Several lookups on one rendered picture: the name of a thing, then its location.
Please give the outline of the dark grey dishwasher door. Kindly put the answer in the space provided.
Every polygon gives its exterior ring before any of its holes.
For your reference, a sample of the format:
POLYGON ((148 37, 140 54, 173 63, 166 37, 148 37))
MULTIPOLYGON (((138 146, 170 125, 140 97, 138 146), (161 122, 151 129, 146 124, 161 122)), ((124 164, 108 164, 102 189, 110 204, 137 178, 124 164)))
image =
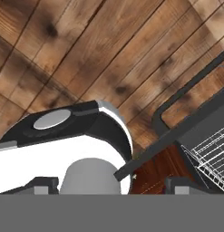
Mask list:
MULTIPOLYGON (((177 142, 180 147, 183 145, 188 150, 191 150, 223 127, 224 87, 206 102, 202 103, 195 112, 185 117, 185 119, 177 126, 169 128, 167 132, 159 136, 159 139, 150 145, 138 159, 132 160, 122 166, 115 172, 114 177, 119 181, 123 180, 173 142, 177 142)), ((197 162, 194 159, 189 158, 187 155, 186 158, 191 162, 191 166, 195 169, 197 162)), ((210 182, 208 178, 203 174, 198 173, 198 171, 196 171, 196 174, 200 176, 201 180, 210 182)))

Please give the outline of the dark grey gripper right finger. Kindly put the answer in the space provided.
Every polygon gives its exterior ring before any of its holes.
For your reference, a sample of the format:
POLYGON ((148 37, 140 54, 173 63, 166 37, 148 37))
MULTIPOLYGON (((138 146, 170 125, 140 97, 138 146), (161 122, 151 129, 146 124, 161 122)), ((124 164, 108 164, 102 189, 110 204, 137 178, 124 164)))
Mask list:
POLYGON ((164 193, 170 195, 208 195, 217 191, 202 187, 188 178, 169 177, 164 180, 164 193))

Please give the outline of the brown wooden cabinet front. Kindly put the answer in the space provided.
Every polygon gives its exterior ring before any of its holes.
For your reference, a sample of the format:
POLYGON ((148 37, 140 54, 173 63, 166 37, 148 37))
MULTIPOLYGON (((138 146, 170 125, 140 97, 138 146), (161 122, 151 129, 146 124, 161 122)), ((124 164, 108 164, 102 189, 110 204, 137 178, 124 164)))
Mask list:
POLYGON ((175 145, 158 153, 133 173, 132 194, 162 194, 167 177, 194 180, 175 145))

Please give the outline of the white and black round object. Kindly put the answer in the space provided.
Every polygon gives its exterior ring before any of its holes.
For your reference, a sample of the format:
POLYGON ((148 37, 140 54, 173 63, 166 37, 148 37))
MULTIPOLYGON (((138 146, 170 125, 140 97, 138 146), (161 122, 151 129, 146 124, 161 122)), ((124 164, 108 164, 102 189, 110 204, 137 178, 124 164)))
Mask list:
POLYGON ((132 152, 125 119, 107 101, 30 113, 0 138, 0 195, 35 177, 57 177, 61 195, 127 195, 132 175, 114 173, 132 152))

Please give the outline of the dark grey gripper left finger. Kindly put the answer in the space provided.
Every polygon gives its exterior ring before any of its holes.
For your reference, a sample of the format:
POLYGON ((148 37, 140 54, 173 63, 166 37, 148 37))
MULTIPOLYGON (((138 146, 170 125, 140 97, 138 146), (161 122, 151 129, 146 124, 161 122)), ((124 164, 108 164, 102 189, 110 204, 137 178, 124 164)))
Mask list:
POLYGON ((58 195, 57 177, 35 177, 24 186, 1 192, 1 195, 58 195))

